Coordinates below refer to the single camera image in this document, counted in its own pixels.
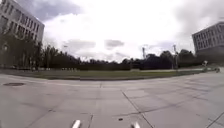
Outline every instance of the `road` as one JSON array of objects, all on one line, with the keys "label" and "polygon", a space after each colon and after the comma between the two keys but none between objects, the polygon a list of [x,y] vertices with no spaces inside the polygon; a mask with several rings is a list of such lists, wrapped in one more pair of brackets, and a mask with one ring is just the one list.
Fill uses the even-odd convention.
[{"label": "road", "polygon": [[71,128],[78,119],[81,128],[224,128],[223,72],[111,82],[0,75],[0,127]]}]

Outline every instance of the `white building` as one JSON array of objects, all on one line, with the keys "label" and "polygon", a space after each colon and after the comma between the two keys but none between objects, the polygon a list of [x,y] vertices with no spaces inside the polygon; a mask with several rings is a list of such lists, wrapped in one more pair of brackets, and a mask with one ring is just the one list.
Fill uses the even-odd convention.
[{"label": "white building", "polygon": [[219,61],[224,57],[224,22],[219,22],[192,35],[197,56]]},{"label": "white building", "polygon": [[0,31],[9,29],[19,38],[29,37],[35,41],[42,41],[44,24],[32,16],[17,2],[1,0]]}]

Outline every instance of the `grass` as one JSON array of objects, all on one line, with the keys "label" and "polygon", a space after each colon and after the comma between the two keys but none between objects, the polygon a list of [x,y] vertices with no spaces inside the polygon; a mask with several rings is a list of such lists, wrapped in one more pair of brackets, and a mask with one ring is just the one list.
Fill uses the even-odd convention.
[{"label": "grass", "polygon": [[164,78],[201,73],[201,70],[187,71],[22,71],[22,70],[0,70],[2,74],[45,78],[45,79],[67,79],[67,80],[128,80],[128,79],[150,79]]}]

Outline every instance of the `pavement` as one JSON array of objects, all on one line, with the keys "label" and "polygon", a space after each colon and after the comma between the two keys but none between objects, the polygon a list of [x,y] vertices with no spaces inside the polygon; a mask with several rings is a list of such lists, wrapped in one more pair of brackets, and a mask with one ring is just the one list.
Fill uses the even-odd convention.
[{"label": "pavement", "polygon": [[75,120],[81,128],[224,128],[223,72],[92,82],[0,75],[0,128],[72,128]]}]

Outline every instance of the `sky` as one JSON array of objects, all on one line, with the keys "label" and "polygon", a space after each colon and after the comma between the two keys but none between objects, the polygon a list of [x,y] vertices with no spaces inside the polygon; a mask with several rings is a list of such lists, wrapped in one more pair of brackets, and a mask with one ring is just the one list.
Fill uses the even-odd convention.
[{"label": "sky", "polygon": [[16,0],[45,24],[43,43],[75,57],[122,61],[188,49],[224,17],[223,0]]}]

